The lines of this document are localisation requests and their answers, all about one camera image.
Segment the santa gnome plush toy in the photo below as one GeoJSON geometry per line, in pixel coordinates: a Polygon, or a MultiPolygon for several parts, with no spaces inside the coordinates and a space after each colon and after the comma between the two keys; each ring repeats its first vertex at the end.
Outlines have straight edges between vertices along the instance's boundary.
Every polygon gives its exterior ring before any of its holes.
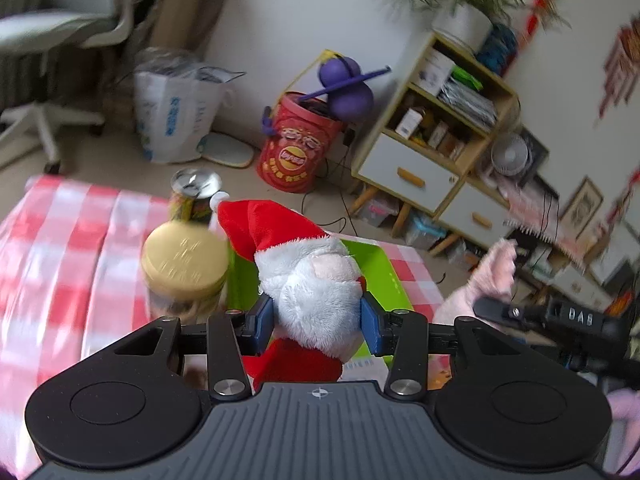
{"type": "Polygon", "coordinates": [[[220,228],[258,271],[273,300],[273,341],[243,364],[266,382],[336,382],[362,344],[360,300],[367,284],[343,242],[273,200],[221,200],[220,228]]]}

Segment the pink bunny plush toy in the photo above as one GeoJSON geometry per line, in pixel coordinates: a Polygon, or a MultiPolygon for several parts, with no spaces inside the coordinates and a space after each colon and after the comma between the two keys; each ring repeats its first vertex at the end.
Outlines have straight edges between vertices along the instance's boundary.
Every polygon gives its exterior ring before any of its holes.
{"type": "Polygon", "coordinates": [[[501,301],[511,298],[516,244],[502,238],[489,248],[465,285],[457,288],[436,310],[435,324],[452,325],[458,316],[472,316],[474,302],[482,297],[501,301]]]}

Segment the green plastic tray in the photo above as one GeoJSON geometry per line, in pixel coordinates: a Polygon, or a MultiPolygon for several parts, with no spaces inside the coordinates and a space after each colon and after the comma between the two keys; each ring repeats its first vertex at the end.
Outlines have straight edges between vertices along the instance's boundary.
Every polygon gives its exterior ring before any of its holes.
{"type": "Polygon", "coordinates": [[[360,332],[366,292],[385,311],[412,309],[381,247],[325,236],[260,252],[254,261],[232,252],[224,305],[248,311],[267,294],[273,300],[273,336],[347,362],[370,353],[360,332]]]}

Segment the gold lid cookie jar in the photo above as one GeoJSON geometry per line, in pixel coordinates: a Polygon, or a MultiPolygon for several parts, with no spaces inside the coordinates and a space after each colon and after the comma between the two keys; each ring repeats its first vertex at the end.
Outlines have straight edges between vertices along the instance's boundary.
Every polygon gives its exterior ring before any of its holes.
{"type": "Polygon", "coordinates": [[[141,270],[152,315],[206,321],[218,310],[229,269],[228,240],[207,226],[168,221],[146,238],[141,270]]]}

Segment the framed picture on floor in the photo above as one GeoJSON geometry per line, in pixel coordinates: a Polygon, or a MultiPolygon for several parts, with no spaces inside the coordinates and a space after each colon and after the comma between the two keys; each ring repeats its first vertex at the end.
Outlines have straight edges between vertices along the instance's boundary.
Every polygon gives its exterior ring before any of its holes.
{"type": "Polygon", "coordinates": [[[584,177],[567,203],[560,221],[564,236],[577,240],[603,203],[603,195],[590,177],[584,177]]]}

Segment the yellow black drink can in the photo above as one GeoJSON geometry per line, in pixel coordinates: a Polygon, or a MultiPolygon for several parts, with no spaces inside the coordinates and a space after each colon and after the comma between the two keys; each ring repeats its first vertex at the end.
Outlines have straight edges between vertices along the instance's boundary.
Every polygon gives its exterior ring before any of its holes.
{"type": "Polygon", "coordinates": [[[169,220],[209,225],[213,211],[210,199],[221,190],[221,178],[212,170],[184,168],[170,181],[169,220]]]}

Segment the red white checkered tablecloth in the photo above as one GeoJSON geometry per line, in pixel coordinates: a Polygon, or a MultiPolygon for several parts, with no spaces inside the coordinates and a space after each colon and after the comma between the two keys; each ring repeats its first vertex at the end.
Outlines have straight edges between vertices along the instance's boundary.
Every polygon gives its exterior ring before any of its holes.
{"type": "Polygon", "coordinates": [[[140,252],[166,200],[55,177],[30,180],[1,223],[1,465],[39,465],[24,423],[42,382],[149,322],[140,252]]]}

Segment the white bathroom scale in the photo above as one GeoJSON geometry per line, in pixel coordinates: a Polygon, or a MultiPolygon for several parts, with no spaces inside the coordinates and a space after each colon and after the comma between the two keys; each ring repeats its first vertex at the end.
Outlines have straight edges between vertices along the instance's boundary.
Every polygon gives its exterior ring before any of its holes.
{"type": "Polygon", "coordinates": [[[215,164],[244,169],[253,162],[254,148],[233,136],[221,132],[210,132],[198,144],[201,158],[215,164]]]}

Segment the red snack bucket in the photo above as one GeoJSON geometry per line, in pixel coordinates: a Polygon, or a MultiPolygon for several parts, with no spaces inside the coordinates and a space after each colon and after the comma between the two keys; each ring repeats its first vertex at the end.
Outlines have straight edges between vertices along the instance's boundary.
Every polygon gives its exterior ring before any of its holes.
{"type": "Polygon", "coordinates": [[[333,141],[346,124],[318,98],[299,103],[300,92],[285,92],[262,124],[266,142],[260,152],[258,176],[273,188],[306,193],[333,141]]]}

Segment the white wooden shelf cabinet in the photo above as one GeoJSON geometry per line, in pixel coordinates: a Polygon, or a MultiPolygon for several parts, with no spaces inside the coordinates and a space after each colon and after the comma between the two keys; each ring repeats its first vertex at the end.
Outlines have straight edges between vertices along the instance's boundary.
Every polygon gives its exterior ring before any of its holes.
{"type": "Polygon", "coordinates": [[[390,104],[358,143],[352,176],[364,185],[352,214],[383,194],[399,200],[394,235],[404,232],[410,214],[424,212],[448,230],[431,251],[458,240],[487,248],[506,236],[508,203],[475,173],[482,156],[506,128],[518,96],[504,80],[450,40],[433,32],[408,67],[390,104]],[[424,81],[434,63],[461,68],[480,82],[480,95],[494,106],[496,120],[483,126],[444,102],[424,81]]]}

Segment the small white desk fan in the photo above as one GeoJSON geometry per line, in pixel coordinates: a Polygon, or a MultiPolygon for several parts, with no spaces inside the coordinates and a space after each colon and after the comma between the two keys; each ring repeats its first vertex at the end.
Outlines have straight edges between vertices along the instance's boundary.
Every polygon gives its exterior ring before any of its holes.
{"type": "Polygon", "coordinates": [[[505,177],[515,177],[527,167],[529,148],[518,134],[505,134],[492,144],[490,159],[495,172],[505,177]]]}

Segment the white plastic shopping bag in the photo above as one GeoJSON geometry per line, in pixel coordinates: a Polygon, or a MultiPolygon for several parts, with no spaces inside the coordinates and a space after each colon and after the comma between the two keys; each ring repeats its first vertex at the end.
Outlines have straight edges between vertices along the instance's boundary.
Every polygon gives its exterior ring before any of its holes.
{"type": "Polygon", "coordinates": [[[134,58],[134,112],[145,158],[153,164],[193,162],[230,84],[242,70],[204,63],[192,52],[150,47],[134,58]]]}

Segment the purple hopper ball toy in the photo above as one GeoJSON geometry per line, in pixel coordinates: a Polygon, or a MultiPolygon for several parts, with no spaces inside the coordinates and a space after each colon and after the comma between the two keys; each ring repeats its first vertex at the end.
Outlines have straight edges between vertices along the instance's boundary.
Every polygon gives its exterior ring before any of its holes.
{"type": "Polygon", "coordinates": [[[303,94],[297,103],[303,105],[325,96],[326,107],[333,118],[340,122],[361,122],[374,105],[374,95],[367,82],[391,71],[390,66],[385,66],[363,73],[353,58],[334,54],[319,65],[318,79],[322,88],[303,94]]]}

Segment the grey white office chair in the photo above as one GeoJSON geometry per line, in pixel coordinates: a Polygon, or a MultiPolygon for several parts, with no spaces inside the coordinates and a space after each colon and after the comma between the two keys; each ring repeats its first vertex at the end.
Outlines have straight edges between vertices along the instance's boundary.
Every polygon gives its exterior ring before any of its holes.
{"type": "Polygon", "coordinates": [[[98,112],[56,104],[50,98],[49,58],[59,48],[113,47],[124,42],[134,28],[134,0],[46,0],[43,10],[2,18],[1,52],[7,55],[39,54],[40,69],[34,100],[1,113],[6,128],[1,144],[31,131],[39,136],[47,155],[45,174],[58,174],[62,159],[54,134],[58,128],[83,126],[100,133],[105,118],[98,112]]]}

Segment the red hanging wall ornament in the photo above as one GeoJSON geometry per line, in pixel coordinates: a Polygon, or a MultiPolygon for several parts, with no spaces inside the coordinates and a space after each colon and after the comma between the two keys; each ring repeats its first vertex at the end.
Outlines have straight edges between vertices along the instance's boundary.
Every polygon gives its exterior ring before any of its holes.
{"type": "Polygon", "coordinates": [[[603,64],[605,80],[598,106],[597,122],[611,107],[628,105],[639,81],[639,15],[617,32],[603,64]]]}

